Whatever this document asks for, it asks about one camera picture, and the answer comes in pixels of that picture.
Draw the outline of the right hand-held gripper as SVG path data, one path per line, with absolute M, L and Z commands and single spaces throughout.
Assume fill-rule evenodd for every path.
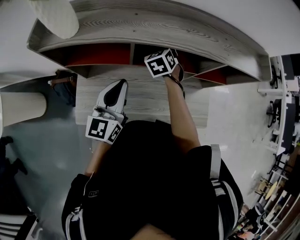
M 178 53 L 175 49 L 164 49 L 144 57 L 144 63 L 153 78 L 171 75 L 176 66 L 180 67 L 179 82 L 183 80 L 184 71 L 178 61 Z

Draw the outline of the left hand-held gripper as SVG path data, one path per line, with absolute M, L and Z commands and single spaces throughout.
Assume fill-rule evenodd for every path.
M 128 119 L 123 111 L 127 94 L 128 83 L 125 79 L 109 84 L 99 93 L 92 115 L 87 118 L 87 138 L 114 143 Z

